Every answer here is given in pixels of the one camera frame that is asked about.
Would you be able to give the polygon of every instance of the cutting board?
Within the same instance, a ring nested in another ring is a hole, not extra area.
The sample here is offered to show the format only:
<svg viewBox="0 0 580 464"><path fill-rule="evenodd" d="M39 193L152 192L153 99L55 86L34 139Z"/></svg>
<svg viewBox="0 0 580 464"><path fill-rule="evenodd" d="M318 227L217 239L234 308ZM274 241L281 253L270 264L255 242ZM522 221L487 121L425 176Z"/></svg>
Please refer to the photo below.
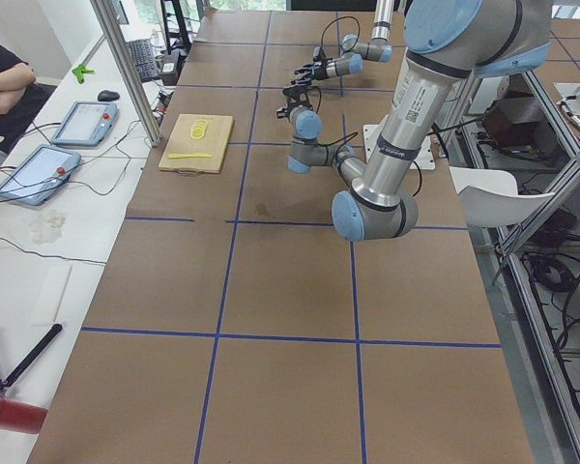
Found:
<svg viewBox="0 0 580 464"><path fill-rule="evenodd" d="M191 137L194 124L205 121L204 136L198 140ZM161 171L193 171L218 174L223 164L234 119L232 116L215 114L181 114L167 141L167 146L159 162ZM210 158L177 158L170 155L194 153L210 154Z"/></svg>

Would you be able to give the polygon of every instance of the computer mouse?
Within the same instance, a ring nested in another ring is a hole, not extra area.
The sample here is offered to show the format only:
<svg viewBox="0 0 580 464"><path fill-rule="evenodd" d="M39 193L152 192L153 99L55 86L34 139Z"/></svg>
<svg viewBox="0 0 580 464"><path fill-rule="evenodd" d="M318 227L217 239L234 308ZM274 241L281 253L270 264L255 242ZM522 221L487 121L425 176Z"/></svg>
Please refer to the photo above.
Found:
<svg viewBox="0 0 580 464"><path fill-rule="evenodd" d="M114 102L118 99L120 99L120 94L113 90L101 90L97 95L97 100L99 102Z"/></svg>

